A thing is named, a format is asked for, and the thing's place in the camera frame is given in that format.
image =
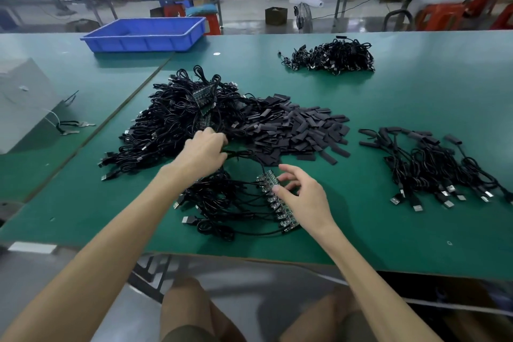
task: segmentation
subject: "floor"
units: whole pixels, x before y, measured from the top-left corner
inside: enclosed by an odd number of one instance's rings
[[[377,32],[382,31],[383,18],[395,9],[401,8],[401,2],[380,3],[380,0],[349,0],[344,18],[335,20],[337,0],[323,0],[321,8],[312,7],[314,33],[341,32]],[[158,1],[125,2],[115,1],[114,8],[119,18],[149,17],[149,11],[159,6]],[[289,34],[298,33],[295,23],[293,4],[289,0],[221,0],[224,34]],[[288,9],[288,22],[283,26],[265,24],[265,10],[270,7]],[[57,16],[57,9],[52,4],[23,5],[16,8],[23,26],[15,31],[19,33],[61,33],[65,32],[67,22],[79,19],[92,19],[95,16],[84,4],[73,4],[69,8],[77,13],[68,16]],[[502,11],[504,5],[497,5],[492,18],[468,21],[466,29],[486,29]],[[105,3],[98,5],[99,16],[104,24],[114,20],[110,8]],[[394,27],[392,18],[388,30]]]
[[[0,283],[9,287],[0,290],[0,335],[75,254],[65,248],[51,255],[0,252]],[[335,267],[315,269],[340,278]],[[301,267],[174,256],[162,292],[178,273],[196,277],[248,342],[276,340],[301,311],[334,287],[333,282]],[[125,285],[92,341],[158,342],[159,313],[160,304]]]

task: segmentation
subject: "person's right hand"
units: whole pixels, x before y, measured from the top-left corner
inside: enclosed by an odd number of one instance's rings
[[[275,185],[273,193],[287,203],[299,224],[314,238],[325,229],[336,227],[322,186],[297,166],[280,164],[279,168],[285,173],[278,180],[289,183],[285,187]],[[299,188],[298,196],[290,192],[295,188]]]

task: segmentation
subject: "green table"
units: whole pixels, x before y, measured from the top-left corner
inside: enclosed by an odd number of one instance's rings
[[[256,96],[290,94],[303,106],[330,107],[350,117],[347,138],[352,155],[330,166],[284,162],[303,167],[323,184],[335,220],[349,240],[378,270],[431,273],[488,279],[513,279],[513,207],[499,197],[491,203],[468,201],[453,209],[434,198],[422,198],[424,213],[389,202],[396,193],[383,153],[358,146],[361,127],[398,125],[451,132],[469,155],[513,189],[511,165],[513,117],[512,32],[355,34],[372,43],[375,73],[334,77],[324,72],[292,72],[283,67],[278,50],[292,53],[304,43],[330,41],[330,34],[219,36],[204,38],[188,53],[173,56],[154,81],[183,67],[192,73],[200,64],[208,78],[219,73]],[[96,166],[104,151],[119,146],[117,136],[130,119],[147,107],[146,86],[27,206],[0,230],[1,241],[25,240],[82,247],[137,195],[155,175],[149,169],[109,182]],[[228,163],[234,176],[252,161]],[[181,223],[183,211],[170,211],[148,244],[148,252],[206,254],[281,262],[331,263],[304,230],[274,237],[239,236],[222,242]],[[274,229],[267,226],[253,230]]]
[[[95,123],[79,134],[62,137],[42,120],[8,154],[0,155],[0,201],[26,202],[94,135],[170,53],[113,53],[97,56],[83,34],[2,34],[0,58],[32,57],[66,99],[80,90],[73,104],[54,110],[61,120]],[[55,123],[55,117],[48,114]]]

